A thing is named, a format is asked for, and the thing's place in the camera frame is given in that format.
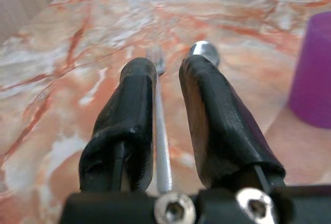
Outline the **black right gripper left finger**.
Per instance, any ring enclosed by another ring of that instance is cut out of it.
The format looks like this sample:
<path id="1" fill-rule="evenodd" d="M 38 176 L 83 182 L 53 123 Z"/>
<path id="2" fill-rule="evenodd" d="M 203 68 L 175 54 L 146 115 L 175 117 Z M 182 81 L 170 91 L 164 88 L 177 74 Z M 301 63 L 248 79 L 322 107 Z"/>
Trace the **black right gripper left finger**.
<path id="1" fill-rule="evenodd" d="M 156 68 L 143 57 L 128 62 L 99 113 L 79 161 L 81 191 L 145 191 L 153 176 Z"/>

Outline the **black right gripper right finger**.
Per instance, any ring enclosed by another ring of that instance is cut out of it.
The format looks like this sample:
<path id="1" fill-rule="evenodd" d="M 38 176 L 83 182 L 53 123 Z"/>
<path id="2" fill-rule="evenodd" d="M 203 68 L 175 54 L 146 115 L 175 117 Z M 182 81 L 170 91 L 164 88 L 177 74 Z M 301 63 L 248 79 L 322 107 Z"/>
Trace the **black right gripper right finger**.
<path id="1" fill-rule="evenodd" d="M 285 169 L 235 89 L 200 55 L 183 60 L 179 80 L 198 176 L 206 188 L 270 191 Z"/>

